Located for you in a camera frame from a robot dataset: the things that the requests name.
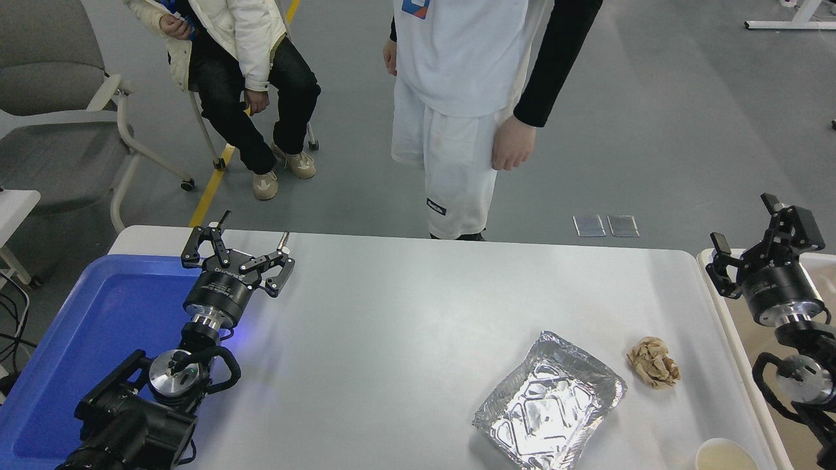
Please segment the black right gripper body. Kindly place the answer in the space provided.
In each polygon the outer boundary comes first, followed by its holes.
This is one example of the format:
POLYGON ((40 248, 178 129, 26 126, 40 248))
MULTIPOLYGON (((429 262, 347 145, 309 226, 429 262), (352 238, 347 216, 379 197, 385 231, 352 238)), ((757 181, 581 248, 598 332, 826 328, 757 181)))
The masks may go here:
POLYGON ((739 270, 741 294, 756 323, 777 326, 789 315, 815 318, 825 304, 794 251, 746 251, 739 270))

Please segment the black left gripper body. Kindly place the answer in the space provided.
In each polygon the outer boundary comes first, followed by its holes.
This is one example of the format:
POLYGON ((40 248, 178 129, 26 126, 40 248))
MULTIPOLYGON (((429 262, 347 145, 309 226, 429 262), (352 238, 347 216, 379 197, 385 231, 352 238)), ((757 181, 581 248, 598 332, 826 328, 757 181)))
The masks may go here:
POLYGON ((242 265, 253 261, 250 254, 229 251, 230 264, 222 266, 221 258, 213 255, 203 261, 202 272, 184 301, 188 315, 221 313, 223 325, 237 325, 249 300, 262 281, 257 270, 241 272, 242 265))

